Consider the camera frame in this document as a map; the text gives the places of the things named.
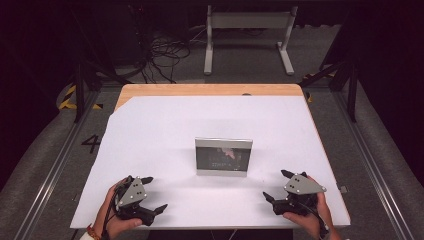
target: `human hand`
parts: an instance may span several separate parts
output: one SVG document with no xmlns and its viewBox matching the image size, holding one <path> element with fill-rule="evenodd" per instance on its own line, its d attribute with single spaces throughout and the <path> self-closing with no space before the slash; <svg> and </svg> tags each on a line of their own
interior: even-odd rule
<svg viewBox="0 0 424 240">
<path fill-rule="evenodd" d="M 330 209 L 328 208 L 327 202 L 325 201 L 325 195 L 323 192 L 317 193 L 317 211 L 319 216 L 322 218 L 322 220 L 325 222 L 325 224 L 329 228 L 329 234 L 330 234 L 330 240 L 339 240 L 341 239 L 339 233 L 334 228 L 333 220 L 331 218 Z M 311 235 L 314 239 L 320 238 L 320 225 L 318 218 L 312 214 L 309 213 L 306 216 L 298 215 L 296 213 L 292 212 L 285 212 L 283 214 L 283 217 L 300 225 L 303 227 L 306 232 Z"/>
<path fill-rule="evenodd" d="M 96 233 L 97 236 L 102 236 L 103 231 L 103 223 L 105 221 L 105 217 L 109 208 L 110 201 L 114 195 L 115 187 L 119 184 L 113 185 L 111 188 L 109 188 L 109 191 L 106 194 L 105 201 L 103 202 L 102 206 L 99 209 L 99 212 L 97 213 L 96 221 L 93 225 L 93 230 Z M 116 238 L 121 232 L 135 228 L 137 226 L 140 226 L 142 224 L 142 221 L 139 218 L 133 218 L 128 220 L 122 220 L 116 217 L 114 214 L 112 217 L 110 217 L 110 220 L 108 221 L 106 225 L 106 230 L 109 234 L 110 239 Z"/>
</svg>

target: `metal rail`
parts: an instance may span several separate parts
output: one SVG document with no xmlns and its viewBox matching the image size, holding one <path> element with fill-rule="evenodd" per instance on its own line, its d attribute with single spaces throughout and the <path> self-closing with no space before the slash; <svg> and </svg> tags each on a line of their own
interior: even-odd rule
<svg viewBox="0 0 424 240">
<path fill-rule="evenodd" d="M 41 185 L 40 190 L 38 191 L 37 196 L 32 203 L 30 210 L 28 211 L 24 221 L 22 222 L 18 232 L 15 235 L 15 240 L 24 240 L 30 239 L 32 232 L 34 231 L 38 220 L 40 219 L 41 214 L 43 213 L 44 208 L 56 186 L 56 183 L 59 180 L 59 177 L 66 166 L 66 162 L 68 161 L 72 146 L 75 142 L 78 133 L 80 132 L 82 126 L 84 125 L 85 120 L 91 110 L 91 106 L 95 103 L 98 92 L 90 92 L 87 97 L 86 105 L 84 109 L 86 111 L 82 114 L 78 123 L 75 123 L 71 131 L 66 138 L 65 143 L 62 146 L 62 149 L 59 152 L 53 166 L 51 167 L 46 179 Z"/>
<path fill-rule="evenodd" d="M 343 95 L 340 92 L 333 92 L 333 96 L 337 102 L 338 107 L 343 113 L 343 117 L 349 125 L 350 131 L 355 138 L 359 149 L 361 150 L 363 164 L 371 178 L 374 188 L 381 200 L 381 203 L 383 204 L 384 209 L 387 212 L 387 215 L 393 225 L 394 230 L 396 231 L 398 238 L 404 240 L 413 240 L 414 237 L 412 236 L 412 233 L 409 230 L 409 227 L 393 198 L 393 194 L 389 189 L 386 181 L 384 180 L 383 175 L 381 174 L 357 124 L 350 120 L 349 114 L 346 111 L 346 100 L 343 98 Z"/>
</svg>

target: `table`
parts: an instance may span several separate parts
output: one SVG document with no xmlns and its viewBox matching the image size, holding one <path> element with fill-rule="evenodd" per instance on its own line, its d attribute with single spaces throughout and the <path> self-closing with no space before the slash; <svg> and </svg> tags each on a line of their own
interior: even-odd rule
<svg viewBox="0 0 424 240">
<path fill-rule="evenodd" d="M 240 96 L 246 93 L 252 96 Z M 198 134 L 251 137 L 247 177 L 196 176 L 193 136 Z M 99 192 L 129 174 L 155 178 L 145 186 L 149 197 L 143 207 L 168 204 L 151 230 L 295 228 L 275 216 L 262 195 L 265 191 L 285 197 L 282 187 L 288 179 L 281 169 L 314 176 L 328 189 L 334 224 L 350 225 L 298 85 L 126 85 L 109 119 L 71 228 L 85 228 L 103 201 Z"/>
</svg>

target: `bracelet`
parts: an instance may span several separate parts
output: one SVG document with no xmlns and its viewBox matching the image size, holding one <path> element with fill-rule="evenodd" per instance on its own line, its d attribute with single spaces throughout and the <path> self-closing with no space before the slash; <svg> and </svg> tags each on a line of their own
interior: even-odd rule
<svg viewBox="0 0 424 240">
<path fill-rule="evenodd" d="M 94 240 L 101 240 L 99 236 L 97 236 L 96 232 L 94 232 L 94 229 L 91 227 L 91 224 L 87 227 L 87 233 L 92 237 Z"/>
</svg>

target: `dark floor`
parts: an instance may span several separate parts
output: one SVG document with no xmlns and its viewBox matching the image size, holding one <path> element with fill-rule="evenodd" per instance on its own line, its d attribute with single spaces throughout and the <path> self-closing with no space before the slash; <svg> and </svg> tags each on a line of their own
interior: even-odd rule
<svg viewBox="0 0 424 240">
<path fill-rule="evenodd" d="M 337 26 L 293 30 L 288 53 L 295 70 L 294 76 L 285 74 L 275 46 L 280 32 L 267 30 L 257 37 L 240 32 L 219 34 L 214 45 L 211 76 L 203 75 L 205 44 L 197 42 L 192 45 L 190 56 L 182 59 L 173 69 L 173 79 L 177 83 L 297 83 L 305 74 L 317 72 L 337 30 Z M 164 69 L 164 74 L 170 76 L 170 69 Z M 154 79 L 166 82 L 157 73 L 154 73 Z M 144 82 L 140 75 L 131 80 Z M 424 190 L 412 175 L 362 88 L 358 89 L 357 123 L 353 124 L 346 118 L 345 108 L 340 107 L 344 104 L 346 89 L 333 93 L 326 83 L 326 80 L 322 80 L 304 91 L 312 96 L 309 108 L 338 184 L 348 190 L 343 197 L 352 225 L 340 229 L 343 237 L 361 240 L 424 239 L 421 228 L 424 214 L 420 211 L 419 203 L 420 199 L 424 199 Z M 103 109 L 93 109 L 88 113 L 66 155 L 57 182 L 53 182 L 53 188 L 46 196 L 48 201 L 41 206 L 40 215 L 30 221 L 34 224 L 28 230 L 30 239 L 69 240 L 73 237 L 79 239 L 82 235 L 83 230 L 76 232 L 69 225 L 98 147 L 90 153 L 91 146 L 81 143 L 93 135 L 101 140 L 119 91 L 119 87 L 108 83 L 95 96 L 95 103 L 103 104 Z M 0 239 L 13 239 L 18 233 L 57 156 L 62 153 L 68 134 L 75 127 L 74 117 L 75 110 L 61 110 L 28 149 L 1 192 L 0 204 L 4 207 L 0 210 Z M 359 130 L 366 143 L 365 150 L 355 138 L 355 129 Z M 370 170 L 369 158 L 381 172 L 388 190 L 380 191 L 382 184 L 375 181 L 376 172 L 372 168 Z M 390 199 L 396 205 L 385 204 L 387 200 L 391 202 Z M 396 227 L 399 222 L 405 222 L 410 233 L 400 232 Z M 146 239 L 147 235 L 148 232 L 132 231 L 120 239 Z M 294 239 L 310 238 L 303 230 L 295 229 Z"/>
</svg>

